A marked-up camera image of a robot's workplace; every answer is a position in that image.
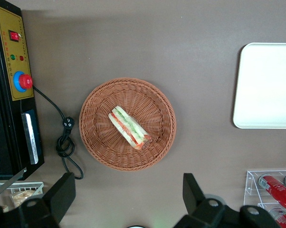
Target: packaged food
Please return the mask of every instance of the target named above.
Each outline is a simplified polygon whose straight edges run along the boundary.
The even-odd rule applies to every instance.
[[[108,114],[108,117],[135,149],[140,150],[151,141],[150,135],[120,106],[116,106],[111,113]]]

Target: clear plastic holder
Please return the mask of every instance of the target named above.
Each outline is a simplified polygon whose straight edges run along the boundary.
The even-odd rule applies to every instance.
[[[243,204],[257,205],[266,211],[270,211],[274,207],[280,207],[286,213],[286,209],[258,184],[258,179],[263,174],[269,174],[285,185],[286,170],[247,171]]]
[[[32,191],[31,196],[39,195],[43,193],[43,187],[44,183],[43,182],[16,182],[10,185],[6,190],[4,190],[0,194],[0,206],[6,206],[7,210],[12,210],[17,207],[17,204],[13,201],[11,196],[14,193],[17,192],[24,192],[27,190]]]

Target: round woven basket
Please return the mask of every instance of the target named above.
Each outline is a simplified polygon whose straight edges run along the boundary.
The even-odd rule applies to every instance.
[[[111,123],[108,114],[117,105],[152,137],[145,148],[134,149]],[[79,125],[89,153],[121,171],[156,164],[166,155],[176,134],[176,118],[168,99],[152,84],[135,78],[116,78],[97,87],[83,104]]]

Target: white tray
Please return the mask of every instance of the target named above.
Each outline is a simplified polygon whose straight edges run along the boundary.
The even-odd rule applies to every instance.
[[[238,128],[286,129],[286,43],[250,43],[240,56]]]

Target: power cord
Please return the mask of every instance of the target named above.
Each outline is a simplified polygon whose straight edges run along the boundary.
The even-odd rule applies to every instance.
[[[43,94],[35,86],[33,86],[33,89],[35,91],[37,91],[39,94],[41,94],[47,101],[49,101],[57,109],[57,111],[60,113],[60,115],[63,119],[64,131],[63,131],[63,135],[57,139],[57,146],[56,146],[57,154],[62,158],[63,166],[65,167],[65,170],[67,172],[70,172],[70,171],[66,165],[65,159],[68,159],[80,171],[81,176],[75,177],[75,179],[77,179],[77,180],[83,179],[84,173],[83,173],[82,169],[70,157],[73,154],[73,152],[75,151],[75,144],[73,143],[73,141],[69,137],[71,134],[71,130],[72,130],[73,126],[75,125],[74,119],[72,119],[71,117],[65,117],[63,112],[59,109],[59,107],[53,101],[51,101],[45,94]]]

